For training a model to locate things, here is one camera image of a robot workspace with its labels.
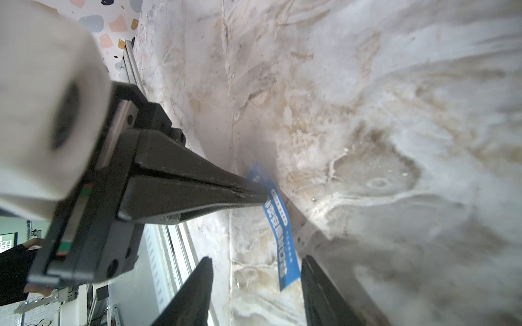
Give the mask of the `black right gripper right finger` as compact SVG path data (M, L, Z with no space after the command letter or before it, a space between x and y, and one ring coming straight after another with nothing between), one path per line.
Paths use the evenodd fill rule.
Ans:
M302 260L301 283L307 325L363 325L316 260Z

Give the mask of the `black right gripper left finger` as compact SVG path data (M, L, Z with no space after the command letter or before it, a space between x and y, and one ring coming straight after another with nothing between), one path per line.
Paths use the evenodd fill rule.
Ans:
M212 285L212 259L204 257L152 325L207 325Z

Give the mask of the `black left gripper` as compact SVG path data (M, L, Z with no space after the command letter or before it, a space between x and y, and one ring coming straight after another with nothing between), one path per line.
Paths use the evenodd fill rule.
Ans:
M144 224L180 224L268 200L264 186L217 167L185 145L182 130L172 126L158 103L149 102L135 84L114 82L95 152L72 194L58 204L28 281L108 281L134 269ZM203 183L132 177L140 167Z

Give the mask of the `blue bottle label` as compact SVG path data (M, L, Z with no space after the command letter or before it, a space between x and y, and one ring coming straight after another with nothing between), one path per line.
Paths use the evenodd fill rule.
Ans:
M255 163L247 178L264 186L269 193L263 209L277 244L279 290L283 291L300 278L290 216L275 182L261 165Z

